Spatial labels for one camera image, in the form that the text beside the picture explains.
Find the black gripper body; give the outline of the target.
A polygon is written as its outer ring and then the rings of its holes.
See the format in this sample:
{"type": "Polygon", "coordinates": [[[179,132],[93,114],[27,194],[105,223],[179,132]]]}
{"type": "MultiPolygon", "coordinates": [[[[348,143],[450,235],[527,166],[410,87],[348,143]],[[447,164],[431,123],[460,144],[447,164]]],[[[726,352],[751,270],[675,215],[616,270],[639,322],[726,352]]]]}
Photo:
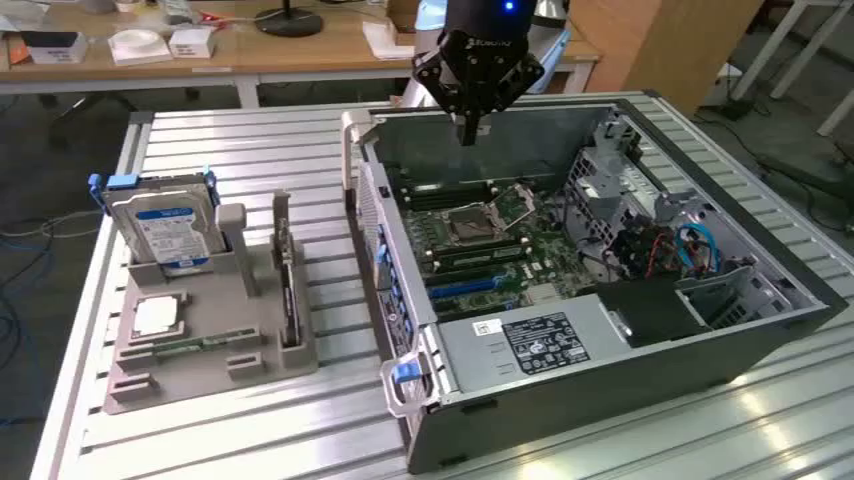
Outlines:
{"type": "Polygon", "coordinates": [[[528,54],[534,1],[448,1],[440,55],[452,71],[510,69],[528,54]]]}

